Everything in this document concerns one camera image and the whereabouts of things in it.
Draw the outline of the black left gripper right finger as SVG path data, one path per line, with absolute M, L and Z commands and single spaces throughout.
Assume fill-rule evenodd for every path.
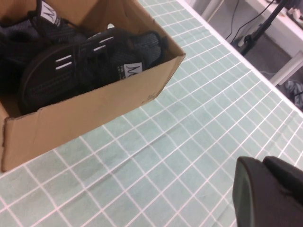
M 303 171 L 274 156 L 267 156 L 263 164 L 294 198 L 303 197 Z

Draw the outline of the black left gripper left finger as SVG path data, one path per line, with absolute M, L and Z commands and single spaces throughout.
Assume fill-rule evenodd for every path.
M 303 225 L 303 198 L 294 198 L 263 161 L 252 157 L 237 159 L 232 200 L 240 227 Z

